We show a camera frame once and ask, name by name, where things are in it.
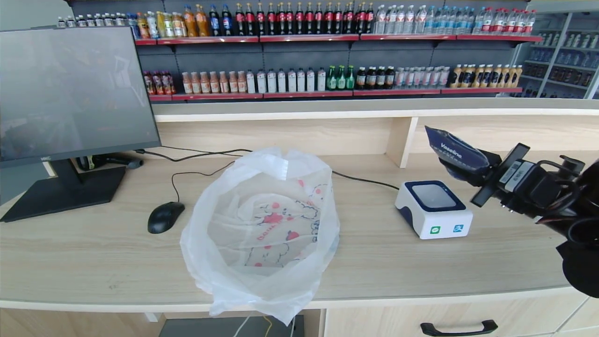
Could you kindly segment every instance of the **plastic bag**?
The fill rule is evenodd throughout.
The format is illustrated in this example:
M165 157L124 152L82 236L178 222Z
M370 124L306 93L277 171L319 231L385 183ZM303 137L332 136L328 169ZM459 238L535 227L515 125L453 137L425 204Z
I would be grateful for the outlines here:
M249 305L289 324L312 300L339 240L331 174L314 155L268 148L204 190L180 243L210 315Z

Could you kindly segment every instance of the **drawer handle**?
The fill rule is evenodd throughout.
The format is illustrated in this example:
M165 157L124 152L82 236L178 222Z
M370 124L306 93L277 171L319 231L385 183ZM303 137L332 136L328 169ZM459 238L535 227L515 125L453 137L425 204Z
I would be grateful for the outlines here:
M482 321L483 329L481 331L472 332L441 332L435 328L432 323L421 323L422 333L433 337L454 337L454 336L479 336L486 335L497 330L498 326L494 320Z

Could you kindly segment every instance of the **cable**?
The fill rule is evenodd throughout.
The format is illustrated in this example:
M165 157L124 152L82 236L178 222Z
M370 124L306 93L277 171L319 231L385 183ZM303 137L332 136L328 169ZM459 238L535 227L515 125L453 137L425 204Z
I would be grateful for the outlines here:
M267 322L269 322L269 323L270 323L270 325L268 326L268 329L266 329L266 333L264 334L264 337L267 337L267 336L268 336L268 333L270 332L270 328L272 328L272 327L273 327L273 322L271 322L271 321L268 319L268 317L266 317L266 316L262 316L262 318L264 318L264 319L265 319Z
M209 176L213 176L216 173L226 169L227 167L229 167L231 164L233 164L235 161L230 162L229 164L221 167L220 169L212 172L212 173L202 173L202 172L194 172L194 171L190 171L190 172L177 172L177 173L173 173L173 175L171 176L171 184L173 185L173 188L175 190L175 193L177 194L177 202L180 202L180 198L179 198L179 191L177 190L177 187L175 186L175 176L179 175L179 174L201 174L203 176L209 177Z
M237 335L239 334L239 331L241 331L241 328L242 328L244 325L246 325L246 323L247 323L247 320L249 320L249 319L250 319L250 316L246 317L246 320L245 320L245 321L243 321L243 323L242 323L242 324L239 326L239 328L237 329L237 332L235 332L235 334L233 335L233 337L237 337Z

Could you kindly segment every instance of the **shelf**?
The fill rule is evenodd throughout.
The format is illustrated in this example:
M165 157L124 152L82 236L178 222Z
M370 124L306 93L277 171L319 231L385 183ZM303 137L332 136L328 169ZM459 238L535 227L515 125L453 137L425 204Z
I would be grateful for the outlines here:
M455 40L455 38L456 35L360 35L360 40Z
M358 34L263 35L260 42L358 41Z
M173 101L195 100L255 100L262 98L262 94L175 94Z
M345 91L313 91L313 92L273 92L265 93L264 98L293 98L293 97L351 97L351 90Z
M228 37L182 37L160 38L158 44L195 44L195 43L257 43L257 36L228 36Z
M354 96L435 95L440 93L440 89L379 89L353 91Z
M443 88L441 94L499 94L500 92L522 92L522 88Z

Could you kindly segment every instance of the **drawer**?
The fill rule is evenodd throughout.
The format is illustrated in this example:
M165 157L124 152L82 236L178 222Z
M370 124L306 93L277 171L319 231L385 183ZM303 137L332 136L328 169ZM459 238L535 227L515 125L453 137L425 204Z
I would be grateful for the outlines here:
M482 330L484 320L499 326L487 337L551 334L585 299L584 294L571 293L494 302L327 309L325 337L425 336L421 323L432 323L441 332L473 332Z

